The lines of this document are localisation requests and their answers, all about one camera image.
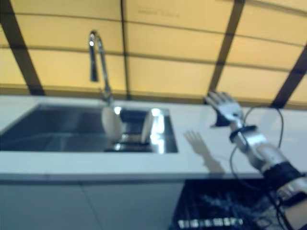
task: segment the kitchen sink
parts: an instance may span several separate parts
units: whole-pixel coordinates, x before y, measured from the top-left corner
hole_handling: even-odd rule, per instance
[[[156,116],[148,141],[134,138],[112,142],[102,122],[103,107],[40,104],[0,136],[1,151],[35,152],[148,152],[177,153],[174,131],[167,109],[154,109]],[[115,107],[123,122],[124,137],[142,132],[152,108]]]

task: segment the cabinet door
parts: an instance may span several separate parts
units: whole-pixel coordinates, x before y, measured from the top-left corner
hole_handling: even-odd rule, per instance
[[[78,185],[0,185],[1,230],[101,230]]]
[[[106,230],[166,230],[184,182],[85,185]]]

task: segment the chrome faucet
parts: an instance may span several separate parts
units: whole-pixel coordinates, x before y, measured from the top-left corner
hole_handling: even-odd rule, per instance
[[[105,89],[102,92],[102,100],[107,102],[108,106],[111,106],[113,103],[112,90],[109,85],[108,75],[106,70],[106,59],[105,59],[105,51],[102,45],[101,38],[97,31],[92,30],[89,36],[89,48],[90,48],[90,58],[91,58],[91,81],[98,81],[98,74],[96,68],[96,58],[95,58],[95,41],[98,42],[98,51],[101,58],[102,64],[102,73],[105,80]]]

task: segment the metal rack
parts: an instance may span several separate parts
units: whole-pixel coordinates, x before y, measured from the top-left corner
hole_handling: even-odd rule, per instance
[[[262,180],[250,180],[260,186]],[[187,181],[171,230],[279,230],[276,212],[264,193],[236,180]]]

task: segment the robotic arm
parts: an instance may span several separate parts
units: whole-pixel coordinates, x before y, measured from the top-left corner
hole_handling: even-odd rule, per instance
[[[243,111],[225,92],[209,92],[205,98],[217,112],[215,127],[230,126],[230,141],[243,152],[283,201],[285,216],[294,230],[307,230],[307,177],[294,168],[256,126],[243,120]]]

